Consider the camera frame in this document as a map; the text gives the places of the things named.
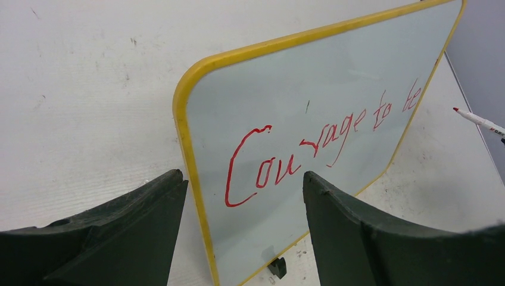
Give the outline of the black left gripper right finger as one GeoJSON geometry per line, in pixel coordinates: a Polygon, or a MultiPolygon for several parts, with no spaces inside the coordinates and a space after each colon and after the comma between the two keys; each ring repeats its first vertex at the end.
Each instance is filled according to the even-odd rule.
{"type": "Polygon", "coordinates": [[[303,196],[321,285],[503,285],[504,225],[454,233],[383,212],[308,171],[303,196]]]}

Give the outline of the yellow framed whiteboard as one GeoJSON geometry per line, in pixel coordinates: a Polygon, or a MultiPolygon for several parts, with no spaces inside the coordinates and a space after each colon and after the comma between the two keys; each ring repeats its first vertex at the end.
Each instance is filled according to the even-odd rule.
{"type": "Polygon", "coordinates": [[[303,176],[357,195],[391,165],[465,9],[420,1],[195,63],[173,117],[214,285],[308,232],[303,176]]]}

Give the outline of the black whiteboard clip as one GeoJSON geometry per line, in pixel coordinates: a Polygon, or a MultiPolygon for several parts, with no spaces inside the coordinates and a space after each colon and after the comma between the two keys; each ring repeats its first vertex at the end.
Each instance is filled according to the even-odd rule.
{"type": "Polygon", "coordinates": [[[286,261],[284,257],[275,258],[268,266],[268,270],[279,279],[282,279],[287,273],[286,261]]]}

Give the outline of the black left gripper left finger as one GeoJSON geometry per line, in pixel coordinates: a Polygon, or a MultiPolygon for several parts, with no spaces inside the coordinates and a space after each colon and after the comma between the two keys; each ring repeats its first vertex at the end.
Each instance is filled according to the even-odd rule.
{"type": "Polygon", "coordinates": [[[1,284],[166,285],[187,189],[174,169],[43,228],[1,232],[1,284]]]}

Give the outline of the red capped whiteboard marker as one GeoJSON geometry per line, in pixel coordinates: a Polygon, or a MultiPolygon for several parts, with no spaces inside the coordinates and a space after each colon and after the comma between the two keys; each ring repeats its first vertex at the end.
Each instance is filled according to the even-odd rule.
{"type": "Polygon", "coordinates": [[[504,139],[504,128],[503,127],[501,127],[501,126],[499,126],[499,125],[497,125],[487,119],[484,119],[480,116],[477,116],[476,114],[471,113],[470,111],[462,110],[462,109],[456,108],[456,107],[453,107],[453,110],[456,113],[458,113],[459,115],[461,115],[463,118],[471,121],[472,123],[474,123],[476,125],[482,126],[487,130],[490,130],[494,134],[496,134],[504,139]]]}

